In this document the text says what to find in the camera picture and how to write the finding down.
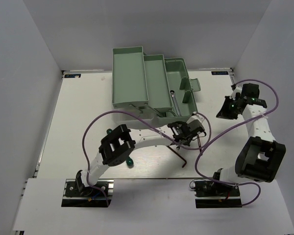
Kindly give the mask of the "green plastic toolbox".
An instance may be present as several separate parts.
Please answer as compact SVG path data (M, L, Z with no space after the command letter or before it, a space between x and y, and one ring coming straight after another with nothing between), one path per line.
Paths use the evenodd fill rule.
M178 116L170 90L175 91L181 112ZM133 112L154 120L159 126L187 121L197 111L198 79L191 79L183 58L147 55L143 47L113 49L112 105L115 110Z

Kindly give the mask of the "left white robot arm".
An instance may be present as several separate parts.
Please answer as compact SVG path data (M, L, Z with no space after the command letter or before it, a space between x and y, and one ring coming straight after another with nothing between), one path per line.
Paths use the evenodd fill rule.
M186 122L176 121L155 129L130 129L121 124L101 140L96 157L76 174L76 188L82 195L89 195L104 172L125 162L134 150L158 145L190 146L201 133L205 129L195 115Z

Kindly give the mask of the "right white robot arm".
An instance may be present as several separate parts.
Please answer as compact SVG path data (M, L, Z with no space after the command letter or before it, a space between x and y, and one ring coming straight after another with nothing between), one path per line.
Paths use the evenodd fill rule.
M241 87L232 85L232 91L225 97L216 117L237 119L241 115L246 121L248 140L232 167L220 168L214 173L211 188L217 195L229 190L228 182L272 182L286 153L285 145L278 143L270 130L267 103L259 98L259 86L252 83Z

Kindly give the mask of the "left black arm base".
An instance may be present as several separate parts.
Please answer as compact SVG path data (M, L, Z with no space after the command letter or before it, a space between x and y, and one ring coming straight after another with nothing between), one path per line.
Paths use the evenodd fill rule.
M107 208L112 200L114 180L99 180L96 187L104 190L108 201L99 189L85 188L83 192L79 192L75 180L67 179L61 207Z

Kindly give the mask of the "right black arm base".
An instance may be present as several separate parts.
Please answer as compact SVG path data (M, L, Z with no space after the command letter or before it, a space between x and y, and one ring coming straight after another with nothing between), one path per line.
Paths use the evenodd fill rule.
M195 179L190 182L189 187L195 192L197 209L242 208L238 186Z

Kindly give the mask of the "large silver ratchet wrench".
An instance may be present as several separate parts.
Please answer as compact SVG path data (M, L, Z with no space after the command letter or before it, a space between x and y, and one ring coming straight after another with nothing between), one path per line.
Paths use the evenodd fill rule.
M178 116L181 116L181 112L180 112L180 109L179 109L179 106L178 106L178 103L177 103L177 100L176 100L176 96L175 96L175 91L170 90L170 94L171 94L171 98L172 98L174 107L176 109L176 113L177 113Z

